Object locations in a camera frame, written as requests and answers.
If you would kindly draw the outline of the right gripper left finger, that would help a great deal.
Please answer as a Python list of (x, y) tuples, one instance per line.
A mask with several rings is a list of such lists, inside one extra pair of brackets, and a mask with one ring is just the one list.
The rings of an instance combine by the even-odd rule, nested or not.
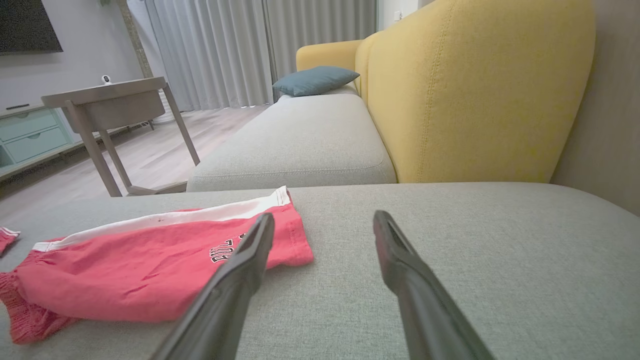
[(274, 231), (274, 216), (261, 214), (158, 346), (152, 360), (236, 358), (250, 301), (265, 277)]

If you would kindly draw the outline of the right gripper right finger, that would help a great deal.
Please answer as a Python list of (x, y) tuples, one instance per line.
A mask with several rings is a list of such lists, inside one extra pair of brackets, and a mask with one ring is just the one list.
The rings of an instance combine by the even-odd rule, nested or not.
[(493, 355), (434, 271), (385, 210), (373, 219), (384, 284), (398, 301), (412, 360), (491, 360)]

